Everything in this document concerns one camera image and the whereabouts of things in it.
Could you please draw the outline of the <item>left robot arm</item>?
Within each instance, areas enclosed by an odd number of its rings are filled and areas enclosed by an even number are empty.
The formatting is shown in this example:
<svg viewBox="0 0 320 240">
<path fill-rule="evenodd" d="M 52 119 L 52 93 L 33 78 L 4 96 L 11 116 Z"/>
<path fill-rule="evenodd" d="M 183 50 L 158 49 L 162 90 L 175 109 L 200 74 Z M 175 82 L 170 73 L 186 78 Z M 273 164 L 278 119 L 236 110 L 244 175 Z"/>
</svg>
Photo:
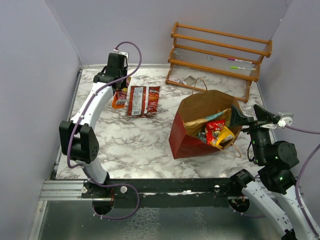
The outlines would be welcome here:
<svg viewBox="0 0 320 240">
<path fill-rule="evenodd" d="M 111 186 L 107 182 L 109 174 L 97 160 L 100 146 L 95 126 L 115 92 L 128 86 L 128 58 L 127 52 L 115 49 L 110 53 L 106 66 L 93 77 L 91 90 L 81 108 L 59 125 L 61 151 L 67 157 L 68 167 L 82 168 L 94 183 L 94 193 L 101 198 L 110 193 Z"/>
</svg>

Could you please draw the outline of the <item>red Doritos chip bag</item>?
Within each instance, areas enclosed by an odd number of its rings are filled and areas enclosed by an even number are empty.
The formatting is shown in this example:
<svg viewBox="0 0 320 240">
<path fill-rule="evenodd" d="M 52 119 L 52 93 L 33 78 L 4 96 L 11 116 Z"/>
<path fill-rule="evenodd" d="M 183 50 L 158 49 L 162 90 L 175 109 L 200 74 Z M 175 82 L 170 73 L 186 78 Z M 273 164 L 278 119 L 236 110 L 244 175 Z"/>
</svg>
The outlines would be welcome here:
<svg viewBox="0 0 320 240">
<path fill-rule="evenodd" d="M 160 86 L 131 86 L 127 115 L 133 118 L 156 116 L 159 98 Z"/>
</svg>

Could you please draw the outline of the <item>brown red paper bag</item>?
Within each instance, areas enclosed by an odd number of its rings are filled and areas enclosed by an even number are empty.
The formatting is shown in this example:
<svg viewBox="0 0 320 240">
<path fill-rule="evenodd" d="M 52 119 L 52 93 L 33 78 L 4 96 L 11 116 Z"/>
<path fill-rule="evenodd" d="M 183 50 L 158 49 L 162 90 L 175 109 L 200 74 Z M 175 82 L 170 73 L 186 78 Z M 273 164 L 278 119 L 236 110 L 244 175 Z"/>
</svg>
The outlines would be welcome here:
<svg viewBox="0 0 320 240">
<path fill-rule="evenodd" d="M 184 98 L 175 114 L 170 135 L 169 145 L 174 159 L 200 157 L 217 152 L 223 152 L 235 158 L 242 154 L 235 141 L 240 134 L 241 127 L 231 127 L 232 107 L 239 108 L 234 96 L 218 90 L 197 92 L 193 86 L 192 93 Z M 224 120 L 224 128 L 234 137 L 229 140 L 218 141 L 215 146 L 207 142 L 206 125 L 211 122 Z"/>
</svg>

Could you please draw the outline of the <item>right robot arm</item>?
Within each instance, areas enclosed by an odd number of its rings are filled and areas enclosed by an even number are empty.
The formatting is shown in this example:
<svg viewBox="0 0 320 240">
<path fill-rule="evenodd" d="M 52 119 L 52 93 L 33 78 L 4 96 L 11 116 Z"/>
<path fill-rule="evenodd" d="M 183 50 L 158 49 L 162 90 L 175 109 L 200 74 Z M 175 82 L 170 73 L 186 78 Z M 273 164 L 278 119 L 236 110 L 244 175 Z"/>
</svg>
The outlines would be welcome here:
<svg viewBox="0 0 320 240">
<path fill-rule="evenodd" d="M 244 194 L 271 221 L 283 240 L 318 240 L 320 227 L 316 224 L 304 203 L 299 190 L 300 177 L 294 177 L 291 169 L 298 163 L 294 144 L 287 141 L 272 142 L 270 130 L 291 128 L 293 114 L 273 114 L 254 105 L 255 117 L 244 115 L 233 105 L 230 125 L 243 126 L 242 132 L 250 135 L 253 163 L 260 166 L 258 176 L 272 194 L 269 197 L 255 178 L 245 169 L 230 177 L 230 191 Z"/>
</svg>

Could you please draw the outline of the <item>orange Fox's candy bag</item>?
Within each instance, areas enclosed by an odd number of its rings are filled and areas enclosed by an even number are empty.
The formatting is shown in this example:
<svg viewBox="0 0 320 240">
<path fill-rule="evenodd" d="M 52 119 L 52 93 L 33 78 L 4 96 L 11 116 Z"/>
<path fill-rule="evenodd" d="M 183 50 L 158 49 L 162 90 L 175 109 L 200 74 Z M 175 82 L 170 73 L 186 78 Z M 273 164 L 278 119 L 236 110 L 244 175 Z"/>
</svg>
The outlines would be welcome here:
<svg viewBox="0 0 320 240">
<path fill-rule="evenodd" d="M 131 77 L 128 77 L 126 81 L 123 82 L 125 85 L 116 90 L 111 104 L 113 109 L 122 109 L 125 107 L 130 82 Z"/>
</svg>

